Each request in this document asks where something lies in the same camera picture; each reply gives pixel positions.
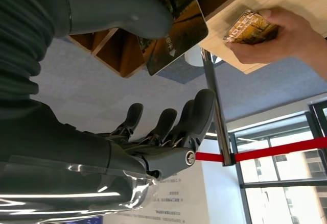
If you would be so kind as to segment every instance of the robotic arm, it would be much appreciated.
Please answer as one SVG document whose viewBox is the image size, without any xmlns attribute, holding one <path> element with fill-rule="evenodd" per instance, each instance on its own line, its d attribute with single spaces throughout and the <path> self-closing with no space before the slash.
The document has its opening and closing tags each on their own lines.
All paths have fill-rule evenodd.
<svg viewBox="0 0 327 224">
<path fill-rule="evenodd" d="M 129 142 L 140 105 L 113 133 L 79 132 L 33 101 L 52 39 L 122 28 L 144 38 L 168 32 L 172 17 L 157 0 L 0 0 L 0 220 L 60 222 L 139 208 L 158 180 L 194 163 L 212 119 L 214 94 L 200 91 Z"/>
</svg>

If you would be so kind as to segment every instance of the chrome stanchion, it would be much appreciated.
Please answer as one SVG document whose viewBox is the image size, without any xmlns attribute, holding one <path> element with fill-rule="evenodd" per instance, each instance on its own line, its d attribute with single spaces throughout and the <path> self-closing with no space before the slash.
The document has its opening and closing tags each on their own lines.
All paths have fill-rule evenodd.
<svg viewBox="0 0 327 224">
<path fill-rule="evenodd" d="M 217 83 L 217 78 L 214 73 L 214 67 L 211 53 L 201 48 L 203 65 L 205 67 L 205 78 L 207 79 L 208 87 L 215 93 L 216 101 L 214 105 L 214 124 L 217 129 L 217 139 L 221 149 L 221 153 L 224 156 L 224 166 L 233 165 L 233 162 L 230 155 L 230 139 L 226 127 L 225 117 L 221 106 L 221 95 Z"/>
</svg>

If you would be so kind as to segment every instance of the red barrier belt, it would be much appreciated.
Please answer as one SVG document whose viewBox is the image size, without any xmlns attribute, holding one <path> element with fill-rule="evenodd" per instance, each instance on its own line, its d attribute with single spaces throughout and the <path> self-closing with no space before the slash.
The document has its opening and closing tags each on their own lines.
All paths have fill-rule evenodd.
<svg viewBox="0 0 327 224">
<path fill-rule="evenodd" d="M 239 162 L 248 159 L 258 159 L 267 156 L 288 154 L 292 152 L 325 147 L 327 147 L 327 137 L 239 153 L 236 154 L 235 159 L 236 162 Z M 224 157 L 221 154 L 196 153 L 196 158 L 197 160 L 203 161 L 224 162 Z"/>
</svg>

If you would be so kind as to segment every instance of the wooden cabinet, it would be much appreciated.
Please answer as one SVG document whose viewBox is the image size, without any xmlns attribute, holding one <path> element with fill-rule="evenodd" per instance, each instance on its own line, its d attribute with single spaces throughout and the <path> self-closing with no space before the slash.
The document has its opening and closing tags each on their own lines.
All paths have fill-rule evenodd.
<svg viewBox="0 0 327 224">
<path fill-rule="evenodd" d="M 305 17 L 313 29 L 327 37 L 327 0 L 199 0 L 199 3 L 209 29 L 209 35 L 200 45 L 244 73 L 250 73 L 264 65 L 242 64 L 227 48 L 222 39 L 245 9 L 285 7 Z M 145 65 L 136 37 L 126 31 L 111 29 L 75 35 L 71 36 L 71 39 L 122 77 L 130 77 Z"/>
</svg>

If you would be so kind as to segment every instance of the human hand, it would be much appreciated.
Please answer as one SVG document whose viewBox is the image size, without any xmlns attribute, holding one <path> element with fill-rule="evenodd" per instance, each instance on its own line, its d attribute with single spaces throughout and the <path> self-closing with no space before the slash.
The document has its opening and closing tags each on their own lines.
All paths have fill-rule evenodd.
<svg viewBox="0 0 327 224">
<path fill-rule="evenodd" d="M 226 44 L 242 63 L 272 63 L 297 57 L 310 64 L 317 53 L 325 55 L 327 41 L 301 16 L 279 7 L 259 13 L 270 23 L 279 25 L 278 35 L 273 40 L 255 45 Z"/>
</svg>

